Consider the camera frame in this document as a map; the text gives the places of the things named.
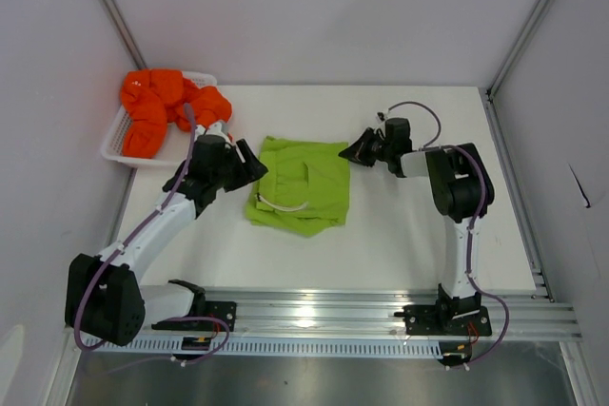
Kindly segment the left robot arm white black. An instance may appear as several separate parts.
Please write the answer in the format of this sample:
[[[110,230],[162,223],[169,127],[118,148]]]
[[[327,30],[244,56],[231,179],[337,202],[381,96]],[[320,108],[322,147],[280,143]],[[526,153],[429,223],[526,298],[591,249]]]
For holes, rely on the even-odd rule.
[[[141,280],[163,250],[216,199],[252,184],[267,168],[246,140],[205,133],[163,185],[148,215],[128,236],[95,256],[79,254],[69,265],[65,323],[118,346],[145,326],[187,330],[206,320],[206,292],[186,280],[144,286]]]

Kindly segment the orange shorts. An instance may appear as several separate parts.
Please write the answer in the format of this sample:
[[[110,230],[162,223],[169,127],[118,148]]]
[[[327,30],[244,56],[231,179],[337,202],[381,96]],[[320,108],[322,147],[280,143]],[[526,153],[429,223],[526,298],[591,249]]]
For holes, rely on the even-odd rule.
[[[208,127],[232,116],[232,104],[215,86],[197,87],[178,69],[149,68],[131,71],[120,89],[122,107],[131,120],[122,153],[152,159],[161,149],[168,127],[190,131],[185,106],[198,125]]]

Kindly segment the lime green shorts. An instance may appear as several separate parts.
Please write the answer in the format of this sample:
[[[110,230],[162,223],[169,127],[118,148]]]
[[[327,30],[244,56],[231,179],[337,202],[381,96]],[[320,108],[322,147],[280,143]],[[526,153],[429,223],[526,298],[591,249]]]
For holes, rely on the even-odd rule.
[[[267,168],[254,183],[245,216],[304,237],[343,226],[350,204],[350,168],[339,153],[346,142],[265,137],[259,160]]]

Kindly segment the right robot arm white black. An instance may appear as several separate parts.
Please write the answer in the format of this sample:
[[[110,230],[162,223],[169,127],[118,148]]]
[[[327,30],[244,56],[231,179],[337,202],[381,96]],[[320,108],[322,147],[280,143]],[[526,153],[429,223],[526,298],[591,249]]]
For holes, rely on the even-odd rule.
[[[445,259],[439,284],[436,325],[456,333],[481,309],[481,292],[473,285],[478,268],[481,219],[494,202],[495,190],[479,151],[472,143],[424,146],[418,150],[405,118],[390,118],[381,129],[367,128],[339,153],[353,164],[387,165],[397,178],[426,178],[435,208],[443,216]]]

